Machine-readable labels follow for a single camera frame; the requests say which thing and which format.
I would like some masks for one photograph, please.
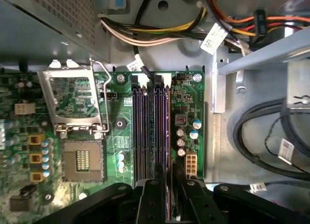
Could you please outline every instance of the yellow wire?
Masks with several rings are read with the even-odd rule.
[[[285,26],[278,26],[278,27],[274,27],[274,28],[271,28],[268,30],[268,33],[272,32],[273,30],[275,29],[278,29],[278,28],[283,28]],[[255,33],[253,32],[246,32],[246,31],[243,31],[243,30],[240,30],[240,29],[235,29],[235,28],[232,28],[232,32],[236,32],[236,33],[239,33],[239,34],[243,34],[243,35],[247,35],[247,36],[255,36]]]
[[[205,16],[206,13],[207,13],[207,10],[203,8],[202,18]],[[167,29],[131,29],[131,30],[139,31],[139,32],[178,32],[178,31],[186,30],[192,23],[194,23],[194,20],[187,24],[173,27],[173,28],[167,28]]]

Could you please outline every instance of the screw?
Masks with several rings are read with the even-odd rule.
[[[103,138],[103,133],[96,132],[96,133],[94,134],[94,137],[95,137],[95,139],[102,139],[102,138]]]
[[[189,181],[189,182],[187,182],[187,184],[190,185],[190,186],[194,186],[195,182],[194,181]]]
[[[193,80],[194,80],[195,82],[201,82],[201,81],[202,81],[202,75],[201,75],[201,74],[195,74],[195,75],[193,76]]]
[[[67,134],[65,132],[61,132],[59,134],[59,137],[60,137],[60,139],[65,139],[65,138],[67,138]]]
[[[118,82],[125,82],[125,79],[126,79],[126,77],[123,74],[119,74],[119,75],[116,76],[116,80]]]
[[[227,192],[229,190],[227,186],[221,186],[220,189],[224,192]]]
[[[120,186],[118,187],[118,190],[125,190],[126,189],[126,186]]]
[[[52,198],[52,195],[51,194],[47,194],[46,196],[45,196],[45,199],[48,201],[50,198]]]
[[[152,185],[158,184],[158,181],[157,180],[152,180],[150,184],[152,184]]]

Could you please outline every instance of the mounting hole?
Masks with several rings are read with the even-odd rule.
[[[162,1],[160,1],[160,2],[158,3],[158,9],[159,9],[160,11],[166,11],[166,10],[168,9],[168,7],[169,7],[169,4],[168,4],[167,1],[162,0]]]

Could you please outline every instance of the white sticker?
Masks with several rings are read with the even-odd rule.
[[[290,143],[288,140],[283,138],[281,145],[280,145],[278,158],[283,160],[287,164],[292,165],[291,161],[292,161],[294,148],[295,146],[292,143]]]
[[[221,45],[227,34],[228,33],[224,29],[215,23],[212,29],[209,31],[208,35],[203,40],[200,48],[210,53],[211,55],[215,54],[217,48]]]
[[[250,192],[256,193],[259,191],[267,191],[266,185],[264,183],[250,184]]]
[[[127,68],[128,68],[128,70],[134,71],[134,72],[135,71],[141,71],[141,67],[144,66],[143,61],[142,61],[142,59],[141,59],[139,54],[136,54],[135,58],[136,59],[132,63],[129,63],[127,65]]]

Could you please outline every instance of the green circuit board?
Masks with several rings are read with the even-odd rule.
[[[203,179],[203,125],[198,137],[192,139],[189,132],[193,130],[192,121],[204,117],[204,74],[199,72],[168,72],[171,74],[171,158],[172,161],[183,160],[177,156],[175,117],[178,114],[186,116],[186,124],[182,129],[185,135],[184,148],[187,152],[197,154],[197,178]],[[202,80],[195,82],[194,74],[201,74]],[[117,80],[118,75],[124,76],[124,81]],[[2,73],[0,74],[0,130],[2,141],[0,144],[0,223],[1,224],[30,224],[91,195],[113,183],[124,182],[134,186],[133,163],[133,110],[131,94],[131,72],[112,72],[112,81],[108,85],[109,99],[102,96],[102,84],[107,80],[104,72],[95,73],[95,83],[98,93],[99,107],[103,122],[106,121],[105,102],[108,102],[108,117],[111,131],[104,140],[95,140],[88,131],[73,131],[67,140],[54,135],[47,105],[42,89],[35,73]],[[94,108],[92,94],[87,78],[57,78],[51,81],[54,96],[58,100],[56,112],[62,117],[86,118],[94,117],[98,110]],[[35,104],[35,113],[17,114],[15,104]],[[119,128],[118,123],[124,121],[125,127]],[[39,141],[39,145],[31,143],[32,139]],[[42,140],[49,142],[49,168],[42,169],[44,162],[33,163],[36,154],[41,155]],[[65,175],[64,168],[69,161],[65,161],[65,145],[80,144],[87,146],[91,143],[94,149],[101,152],[101,168],[98,175],[90,176],[90,180],[70,179],[77,174]],[[80,150],[83,157],[91,154],[92,150]],[[90,171],[91,163],[83,161],[75,165],[76,170]],[[49,176],[42,177],[48,171]],[[38,178],[33,173],[39,172]],[[36,184],[37,191],[31,197],[30,210],[18,210],[12,207],[12,197],[19,195],[19,190],[29,184]]]

